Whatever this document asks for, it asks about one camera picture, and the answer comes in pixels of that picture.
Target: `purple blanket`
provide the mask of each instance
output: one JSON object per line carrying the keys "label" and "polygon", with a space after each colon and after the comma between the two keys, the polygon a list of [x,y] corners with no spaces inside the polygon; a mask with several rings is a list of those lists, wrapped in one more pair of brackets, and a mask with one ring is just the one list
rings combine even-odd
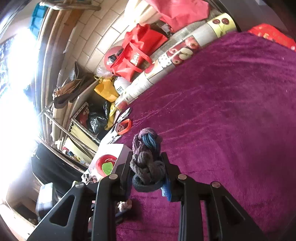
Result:
{"label": "purple blanket", "polygon": [[[132,105],[132,129],[152,127],[171,163],[196,181],[220,181],[269,236],[296,214],[296,53],[229,33],[177,67]],[[179,203],[132,190],[117,239],[178,240]]]}

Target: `knotted rope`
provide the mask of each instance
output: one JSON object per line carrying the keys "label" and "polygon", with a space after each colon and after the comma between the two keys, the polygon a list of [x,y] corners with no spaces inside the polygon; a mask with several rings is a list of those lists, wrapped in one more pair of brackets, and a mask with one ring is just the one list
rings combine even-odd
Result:
{"label": "knotted rope", "polygon": [[165,183],[165,165],[160,161],[161,138],[152,128],[145,128],[133,138],[131,169],[133,186],[138,192],[152,192]]}

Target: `teal plastic object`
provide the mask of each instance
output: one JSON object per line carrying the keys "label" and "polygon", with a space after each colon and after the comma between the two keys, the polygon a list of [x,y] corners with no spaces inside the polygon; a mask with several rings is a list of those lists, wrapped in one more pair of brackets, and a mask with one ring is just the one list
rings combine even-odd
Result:
{"label": "teal plastic object", "polygon": [[33,35],[36,38],[38,38],[41,24],[42,24],[42,21],[43,21],[43,18],[45,16],[47,9],[48,9],[48,7],[40,6],[38,3],[33,11],[32,22],[31,22],[31,26],[29,27],[29,29],[31,30],[31,32],[33,33]]}

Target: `black plastic bag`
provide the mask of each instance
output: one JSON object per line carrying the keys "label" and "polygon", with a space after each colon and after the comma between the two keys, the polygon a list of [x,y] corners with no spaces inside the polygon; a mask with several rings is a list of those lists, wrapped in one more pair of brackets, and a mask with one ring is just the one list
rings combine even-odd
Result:
{"label": "black plastic bag", "polygon": [[87,127],[91,133],[95,135],[105,129],[108,123],[111,103],[104,101],[101,107],[94,104],[89,105],[89,118],[87,120]]}

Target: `metal screw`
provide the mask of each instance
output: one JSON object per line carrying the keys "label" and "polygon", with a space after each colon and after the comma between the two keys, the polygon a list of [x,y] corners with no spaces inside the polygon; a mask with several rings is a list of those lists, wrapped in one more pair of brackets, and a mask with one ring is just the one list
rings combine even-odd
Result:
{"label": "metal screw", "polygon": [[84,185],[85,185],[84,183],[79,182],[79,183],[76,183],[76,184],[75,184],[75,187],[76,187],[76,188],[83,188]]}
{"label": "metal screw", "polygon": [[110,178],[111,180],[115,180],[116,178],[118,178],[118,175],[115,174],[115,173],[113,173],[113,174],[110,174],[110,175],[109,175],[109,178]]}
{"label": "metal screw", "polygon": [[179,174],[179,175],[178,175],[178,178],[179,178],[180,180],[185,180],[185,179],[187,178],[187,176],[186,176],[185,174]]}
{"label": "metal screw", "polygon": [[221,183],[220,182],[212,182],[212,186],[214,188],[219,188],[219,187],[221,187]]}

